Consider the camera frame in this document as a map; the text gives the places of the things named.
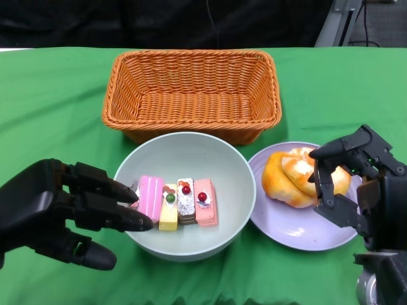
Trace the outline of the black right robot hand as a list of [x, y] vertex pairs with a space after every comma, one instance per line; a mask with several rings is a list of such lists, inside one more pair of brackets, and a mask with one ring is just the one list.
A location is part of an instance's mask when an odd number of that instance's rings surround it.
[[[338, 227], [352, 227], [369, 251], [406, 250], [406, 165], [368, 125], [310, 152], [318, 204], [315, 212]], [[334, 192], [337, 167], [362, 177], [357, 201]]]

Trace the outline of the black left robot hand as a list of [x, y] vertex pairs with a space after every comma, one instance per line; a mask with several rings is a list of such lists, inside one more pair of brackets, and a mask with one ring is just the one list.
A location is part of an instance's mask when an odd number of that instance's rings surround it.
[[135, 191], [99, 168], [57, 159], [37, 161], [1, 186], [1, 257], [29, 247], [64, 263], [112, 270], [115, 254], [71, 231], [66, 220], [91, 231], [149, 231], [152, 219], [124, 206], [137, 199]]

